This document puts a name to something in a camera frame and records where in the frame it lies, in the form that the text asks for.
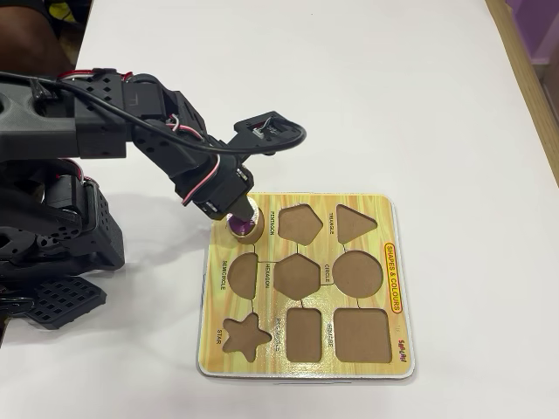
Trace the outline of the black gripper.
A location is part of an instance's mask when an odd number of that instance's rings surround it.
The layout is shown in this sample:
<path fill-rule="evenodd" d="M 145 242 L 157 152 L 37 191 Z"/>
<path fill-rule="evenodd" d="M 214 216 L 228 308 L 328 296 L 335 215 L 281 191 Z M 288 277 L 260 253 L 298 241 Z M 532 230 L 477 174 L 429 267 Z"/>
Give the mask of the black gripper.
<path fill-rule="evenodd" d="M 183 207 L 193 204 L 210 219 L 231 214 L 247 223 L 257 215 L 257 204 L 247 194 L 252 173 L 234 156 L 174 160 L 175 191 Z"/>

